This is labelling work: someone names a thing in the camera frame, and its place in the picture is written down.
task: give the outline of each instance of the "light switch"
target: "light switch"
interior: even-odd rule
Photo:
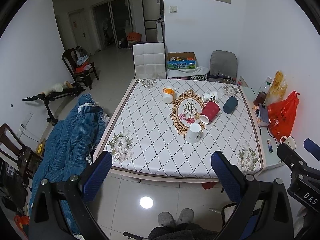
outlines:
[[[178,6],[170,6],[170,13],[178,13]]]

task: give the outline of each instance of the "brown liquid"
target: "brown liquid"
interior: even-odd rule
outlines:
[[[256,99],[253,101],[253,104],[255,106],[258,106],[259,103],[264,103],[264,101],[266,100],[267,94],[265,92],[259,92],[259,94],[257,95]]]

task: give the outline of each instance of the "blue quilt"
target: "blue quilt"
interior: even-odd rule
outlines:
[[[33,177],[30,207],[42,179],[59,182],[66,181],[73,174],[80,175],[87,166],[86,156],[100,142],[106,129],[102,119],[103,109],[84,106],[78,113],[79,106],[85,103],[94,105],[90,94],[81,95],[66,119],[59,121],[50,133],[43,161]],[[70,229],[74,234],[79,234],[67,202],[61,201],[61,207]]]

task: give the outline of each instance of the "red cup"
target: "red cup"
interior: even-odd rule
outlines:
[[[208,124],[220,112],[220,107],[216,102],[209,101],[202,110],[200,121]]]

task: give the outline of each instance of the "red bag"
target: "red bag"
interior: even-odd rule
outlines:
[[[268,106],[270,118],[269,130],[280,141],[282,136],[290,136],[294,120],[296,119],[299,93],[292,91],[286,100],[276,102]]]

